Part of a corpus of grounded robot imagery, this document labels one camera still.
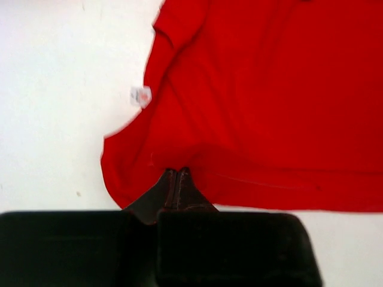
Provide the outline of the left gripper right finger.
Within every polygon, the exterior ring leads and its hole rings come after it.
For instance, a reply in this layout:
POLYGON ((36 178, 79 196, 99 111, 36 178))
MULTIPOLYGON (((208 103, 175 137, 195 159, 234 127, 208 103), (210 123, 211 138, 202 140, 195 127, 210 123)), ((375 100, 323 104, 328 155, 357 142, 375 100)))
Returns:
POLYGON ((187 168, 157 217, 159 286, 322 286, 302 222, 279 212, 220 212, 187 168))

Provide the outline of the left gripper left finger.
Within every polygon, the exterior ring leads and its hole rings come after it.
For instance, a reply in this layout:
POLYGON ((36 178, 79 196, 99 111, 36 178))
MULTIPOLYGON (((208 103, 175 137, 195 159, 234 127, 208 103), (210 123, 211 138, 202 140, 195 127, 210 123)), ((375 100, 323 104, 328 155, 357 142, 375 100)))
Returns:
POLYGON ((167 170, 123 210, 1 215, 2 286, 120 286, 129 255, 148 244, 177 174, 167 170))

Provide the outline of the red t-shirt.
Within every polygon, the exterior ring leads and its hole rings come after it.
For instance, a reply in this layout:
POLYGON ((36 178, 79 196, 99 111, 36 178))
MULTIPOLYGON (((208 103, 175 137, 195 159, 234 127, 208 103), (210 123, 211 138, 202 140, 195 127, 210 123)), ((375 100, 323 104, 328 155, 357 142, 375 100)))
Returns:
POLYGON ((165 1, 145 108, 104 141, 125 207, 188 167, 212 203, 382 211, 381 1, 165 1))

